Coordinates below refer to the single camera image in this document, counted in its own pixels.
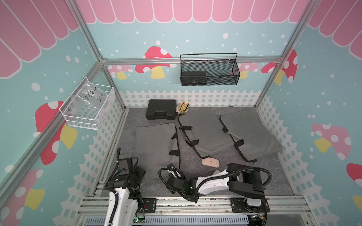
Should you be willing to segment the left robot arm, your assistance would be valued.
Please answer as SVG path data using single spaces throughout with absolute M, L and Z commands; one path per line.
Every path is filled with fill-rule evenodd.
M 138 166 L 138 158 L 120 159 L 117 148 L 116 166 L 103 190 L 109 192 L 105 226 L 131 226 L 134 217 L 144 207 L 140 186 L 146 171 Z

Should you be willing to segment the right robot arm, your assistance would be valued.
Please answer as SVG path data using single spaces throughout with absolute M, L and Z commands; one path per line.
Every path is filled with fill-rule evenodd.
M 215 171 L 211 176 L 186 179 L 172 164 L 158 171 L 160 180 L 171 193 L 178 193 L 189 202 L 197 203 L 201 196 L 228 190 L 243 197 L 242 205 L 249 213 L 270 211 L 265 187 L 271 182 L 269 170 L 229 163 L 227 169 Z

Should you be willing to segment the pink mouse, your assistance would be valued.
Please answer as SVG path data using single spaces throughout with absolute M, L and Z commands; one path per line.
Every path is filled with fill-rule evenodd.
M 219 168 L 219 166 L 220 166 L 219 160 L 217 160 L 215 158 L 211 158 L 211 157 L 202 159 L 202 164 L 204 166 L 210 166 L 210 167 L 213 167 L 213 168 Z

